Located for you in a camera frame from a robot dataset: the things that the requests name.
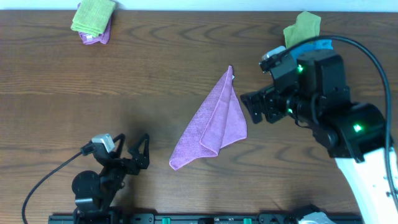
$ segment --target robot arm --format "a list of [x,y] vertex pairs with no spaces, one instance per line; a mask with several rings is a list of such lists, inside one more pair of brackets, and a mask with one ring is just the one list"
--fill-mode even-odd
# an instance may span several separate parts
[[[100,220],[103,217],[107,218],[109,213],[115,213],[109,209],[109,206],[116,192],[124,187],[125,176],[138,175],[141,169],[148,168],[149,135],[143,135],[135,145],[128,149],[131,159],[120,158],[124,139],[124,134],[114,139],[109,134],[100,134],[81,148],[84,156],[93,153],[94,158],[103,166],[99,174],[86,170],[79,173],[72,182],[72,190],[76,195],[75,203],[80,211],[81,219]],[[119,146],[113,151],[114,143],[118,141]],[[139,147],[142,144],[144,144],[144,151],[140,153]]]
[[[343,59],[334,50],[306,52],[297,61],[286,52],[274,53],[260,62],[273,85],[241,95],[253,122],[261,122],[264,114],[271,124],[285,116],[298,126],[307,123],[304,128],[313,131],[345,175],[365,223],[398,220],[396,189],[389,185],[383,160],[389,144],[386,120],[374,105],[351,102]],[[398,174],[393,148],[389,155],[394,185]]]
[[[366,153],[361,163],[354,159],[336,158],[337,166],[353,190],[365,223],[392,223],[398,220],[389,193],[383,152],[384,148],[380,148]],[[394,185],[398,185],[397,158],[393,150],[390,151],[390,158]]]

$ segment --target pink towel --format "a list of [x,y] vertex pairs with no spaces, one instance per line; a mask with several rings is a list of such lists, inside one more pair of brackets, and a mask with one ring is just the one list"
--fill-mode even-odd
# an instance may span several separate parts
[[197,158],[216,157],[222,147],[248,136],[232,76],[229,66],[188,124],[170,158],[174,170]]
[[97,37],[93,37],[91,34],[79,32],[79,36],[83,41],[83,44],[85,45],[90,45],[97,42],[101,42],[102,44],[107,44],[111,36],[111,19],[109,19],[108,25],[106,25],[106,29],[103,34],[100,34]]

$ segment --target green towel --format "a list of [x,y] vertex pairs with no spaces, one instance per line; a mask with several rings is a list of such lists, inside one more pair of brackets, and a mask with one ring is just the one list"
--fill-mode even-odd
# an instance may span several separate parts
[[97,37],[104,33],[115,7],[110,0],[82,0],[71,29]]
[[321,17],[309,12],[302,12],[296,18],[294,25],[284,29],[286,48],[305,39],[319,35]]

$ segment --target folded towel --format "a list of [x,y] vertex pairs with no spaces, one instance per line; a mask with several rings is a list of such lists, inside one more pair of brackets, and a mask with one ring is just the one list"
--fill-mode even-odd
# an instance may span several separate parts
[[110,0],[82,0],[71,29],[97,37],[104,33],[115,7]]
[[111,37],[111,19],[109,18],[108,25],[106,25],[106,29],[103,34],[100,34],[97,37],[93,37],[91,34],[79,32],[79,36],[80,36],[81,40],[83,41],[83,44],[85,44],[85,45],[94,44],[97,42],[101,42],[102,44],[107,44],[109,41],[109,38]]
[[177,170],[248,136],[246,120],[232,87],[233,69],[220,78],[182,134],[169,164]]
[[319,35],[321,17],[309,12],[302,12],[296,18],[294,25],[284,29],[286,48],[300,41]]

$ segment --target white wall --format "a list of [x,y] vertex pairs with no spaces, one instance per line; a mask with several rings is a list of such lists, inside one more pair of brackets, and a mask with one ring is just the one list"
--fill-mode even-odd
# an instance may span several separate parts
[[[81,0],[0,0],[0,9],[76,9]],[[118,0],[120,9],[398,12],[398,0]]]

